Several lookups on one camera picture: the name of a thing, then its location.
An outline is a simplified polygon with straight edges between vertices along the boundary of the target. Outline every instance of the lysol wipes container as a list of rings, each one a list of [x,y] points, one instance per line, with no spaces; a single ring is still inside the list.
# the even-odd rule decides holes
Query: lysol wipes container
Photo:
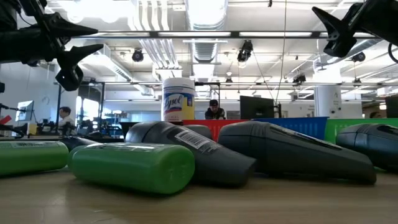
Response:
[[[162,121],[195,119],[195,84],[189,78],[163,81]]]

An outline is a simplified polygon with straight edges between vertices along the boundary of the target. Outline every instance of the green bin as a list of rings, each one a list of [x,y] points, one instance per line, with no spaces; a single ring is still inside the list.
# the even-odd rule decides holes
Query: green bin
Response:
[[[336,136],[343,128],[356,124],[388,124],[398,127],[398,118],[389,119],[328,119],[326,122],[325,141],[336,142]]]

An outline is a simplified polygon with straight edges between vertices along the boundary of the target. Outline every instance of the red bin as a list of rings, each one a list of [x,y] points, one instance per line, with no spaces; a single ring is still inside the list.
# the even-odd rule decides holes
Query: red bin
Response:
[[[198,125],[205,125],[210,128],[211,133],[213,134],[213,140],[218,140],[218,133],[220,133],[220,129],[223,126],[234,124],[238,122],[243,122],[248,120],[183,120],[183,125],[191,125],[191,124],[198,124]]]

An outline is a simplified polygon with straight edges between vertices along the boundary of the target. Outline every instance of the desk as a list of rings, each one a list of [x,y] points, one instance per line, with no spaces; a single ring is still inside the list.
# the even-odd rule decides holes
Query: desk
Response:
[[[242,189],[190,185],[148,197],[76,180],[67,170],[0,179],[2,224],[397,223],[398,175],[376,186],[253,178]]]

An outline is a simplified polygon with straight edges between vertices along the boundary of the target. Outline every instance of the computer monitor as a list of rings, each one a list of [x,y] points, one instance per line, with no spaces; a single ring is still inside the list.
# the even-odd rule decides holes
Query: computer monitor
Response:
[[[274,100],[241,96],[241,119],[274,118]]]
[[[16,121],[30,121],[33,115],[33,100],[19,102],[18,109],[23,111],[17,111]]]

